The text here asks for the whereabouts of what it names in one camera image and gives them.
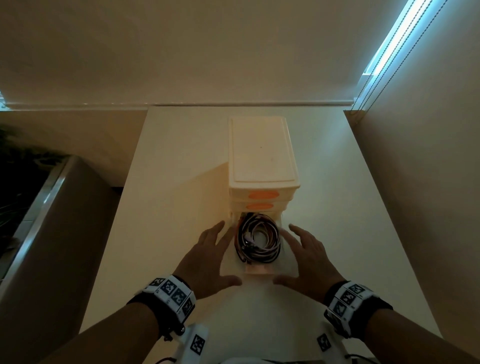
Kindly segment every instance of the drawer handle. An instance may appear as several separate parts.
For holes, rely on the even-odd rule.
[[[246,206],[249,210],[261,211],[268,210],[273,207],[273,204],[249,204]]]
[[[250,192],[248,198],[252,200],[270,200],[279,196],[280,194],[277,191],[253,191]]]

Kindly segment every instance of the finger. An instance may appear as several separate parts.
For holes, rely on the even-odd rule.
[[[217,237],[218,233],[222,231],[224,225],[225,225],[225,221],[222,220],[218,224],[216,224],[215,226],[208,229],[208,233],[207,233],[207,236],[205,237],[204,244],[215,245],[216,237]]]
[[[312,239],[315,239],[315,237],[312,234],[293,224],[289,224],[288,227],[290,228],[290,230],[292,230],[296,235],[300,237],[300,242],[305,249],[310,248],[312,246],[313,244]]]
[[[290,245],[290,249],[292,250],[293,254],[295,255],[295,257],[297,257],[298,254],[300,254],[301,251],[303,250],[299,241],[295,239],[288,231],[286,231],[283,228],[280,228],[280,235],[282,235],[283,238],[287,241],[287,243]]]
[[[218,288],[219,290],[224,290],[225,288],[232,287],[232,286],[241,286],[242,280],[240,277],[237,276],[221,276],[220,280],[218,281]]]
[[[200,234],[200,237],[198,238],[198,243],[197,244],[200,244],[202,245],[205,241],[205,238],[207,237],[207,234],[208,234],[208,229],[203,231],[201,234]]]
[[[273,284],[280,284],[282,286],[288,287],[294,291],[297,290],[297,279],[291,276],[279,275],[273,277]]]
[[[228,246],[230,245],[230,242],[232,241],[233,239],[233,236],[235,235],[235,227],[234,226],[231,226],[227,232],[222,236],[222,238],[218,241],[218,249],[220,250],[220,252],[223,254],[225,254],[225,252],[227,251],[227,248]]]

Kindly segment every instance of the forearm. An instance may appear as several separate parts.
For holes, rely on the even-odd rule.
[[[378,310],[365,329],[365,344],[382,364],[480,361],[392,310]]]
[[[41,364],[141,364],[158,339],[158,323],[142,303],[131,303],[84,331]]]

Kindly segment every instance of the black cord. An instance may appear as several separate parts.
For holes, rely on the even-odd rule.
[[[166,361],[169,361],[169,362],[172,362],[172,363],[175,363],[177,361],[177,359],[175,358],[172,358],[172,357],[168,357],[168,358],[163,358],[161,360],[159,360],[158,362],[156,362],[155,364],[160,364],[161,362],[166,362]]]
[[[270,217],[264,214],[248,212],[241,217],[235,238],[235,250],[244,263],[272,263],[280,254],[280,235],[278,227]],[[265,247],[255,244],[255,233],[266,239]]]
[[[360,358],[360,359],[366,360],[369,363],[378,364],[377,362],[374,362],[372,359],[366,358],[366,357],[358,355],[358,354],[345,355],[345,359],[349,359],[349,358]]]

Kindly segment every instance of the right hand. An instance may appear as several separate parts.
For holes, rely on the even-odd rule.
[[[328,260],[324,245],[308,231],[293,224],[288,226],[300,237],[301,244],[285,229],[280,234],[290,245],[298,263],[299,276],[279,275],[274,284],[281,284],[323,303],[325,294],[335,283],[345,280]]]

